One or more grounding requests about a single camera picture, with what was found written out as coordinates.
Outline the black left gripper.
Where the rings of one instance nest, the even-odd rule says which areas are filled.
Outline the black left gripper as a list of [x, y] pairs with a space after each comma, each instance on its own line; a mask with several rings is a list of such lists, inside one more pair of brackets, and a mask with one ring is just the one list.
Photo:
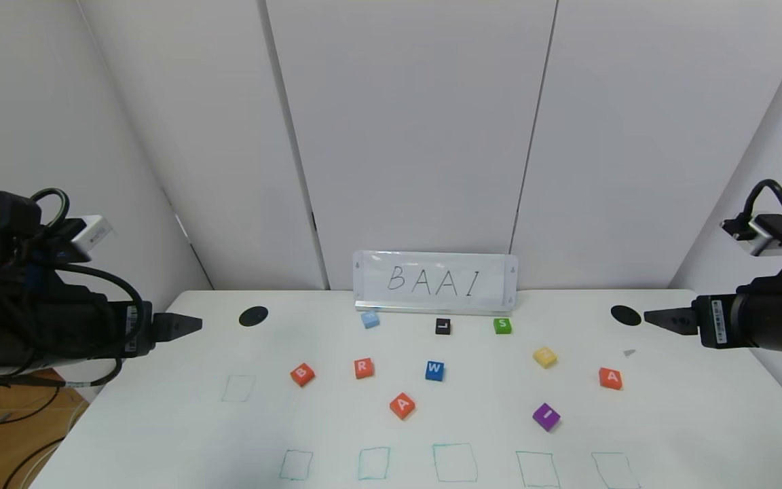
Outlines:
[[84, 359], [136, 358], [147, 354], [142, 344], [151, 325], [153, 342], [171, 342], [201, 331], [200, 318], [183, 314], [153, 312], [152, 304], [143, 300], [132, 285], [119, 285], [128, 300], [112, 302], [100, 292], [83, 286], [83, 298], [89, 303], [88, 325], [85, 327]]

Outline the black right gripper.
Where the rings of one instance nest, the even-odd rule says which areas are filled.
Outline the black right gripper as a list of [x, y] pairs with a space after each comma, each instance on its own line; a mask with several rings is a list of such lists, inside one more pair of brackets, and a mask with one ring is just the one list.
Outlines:
[[692, 306], [646, 310], [644, 321], [682, 336], [699, 333], [707, 348], [782, 352], [782, 296], [699, 296]]

